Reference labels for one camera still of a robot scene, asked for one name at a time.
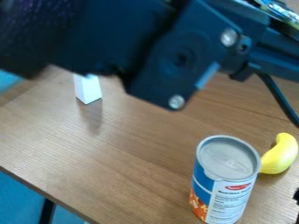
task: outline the table leg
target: table leg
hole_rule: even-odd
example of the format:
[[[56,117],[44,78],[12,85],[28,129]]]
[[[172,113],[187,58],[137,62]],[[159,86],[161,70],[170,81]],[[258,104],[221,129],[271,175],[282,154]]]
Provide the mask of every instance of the table leg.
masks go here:
[[[40,215],[39,224],[51,224],[55,213],[56,205],[48,199],[45,199],[42,214]]]

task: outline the tin can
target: tin can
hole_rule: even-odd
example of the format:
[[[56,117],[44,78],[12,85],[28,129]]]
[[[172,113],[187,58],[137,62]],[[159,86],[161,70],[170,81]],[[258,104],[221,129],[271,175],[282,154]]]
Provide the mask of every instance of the tin can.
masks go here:
[[[248,143],[210,136],[197,148],[192,176],[192,211],[209,224],[233,224],[242,216],[261,166]]]

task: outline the orange label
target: orange label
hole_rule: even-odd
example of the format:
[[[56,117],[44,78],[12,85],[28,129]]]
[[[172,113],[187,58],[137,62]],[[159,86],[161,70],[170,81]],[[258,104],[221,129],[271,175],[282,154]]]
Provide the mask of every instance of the orange label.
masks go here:
[[[193,213],[199,217],[202,221],[205,221],[207,212],[208,212],[208,206],[205,205],[198,196],[195,195],[193,189],[190,190],[190,198],[189,202],[192,207]]]

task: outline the can lid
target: can lid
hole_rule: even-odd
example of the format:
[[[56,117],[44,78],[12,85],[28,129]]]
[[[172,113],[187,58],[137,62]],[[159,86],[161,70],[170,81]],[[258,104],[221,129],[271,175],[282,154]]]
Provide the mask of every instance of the can lid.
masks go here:
[[[250,179],[261,165],[257,151],[233,136],[208,137],[198,146],[197,158],[213,177],[232,181]]]

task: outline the wooden table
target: wooden table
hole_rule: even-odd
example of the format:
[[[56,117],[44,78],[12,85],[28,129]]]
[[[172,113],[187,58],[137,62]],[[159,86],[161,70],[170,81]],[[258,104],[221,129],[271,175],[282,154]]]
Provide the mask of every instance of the wooden table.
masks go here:
[[[13,178],[87,221],[201,223],[188,194],[198,141],[240,137],[260,154],[295,128],[260,80],[213,78],[183,112],[124,94],[101,78],[103,101],[75,99],[72,75],[52,69],[0,108],[0,166]],[[299,109],[295,83],[280,81]],[[299,160],[281,175],[260,175],[240,223],[294,223]]]

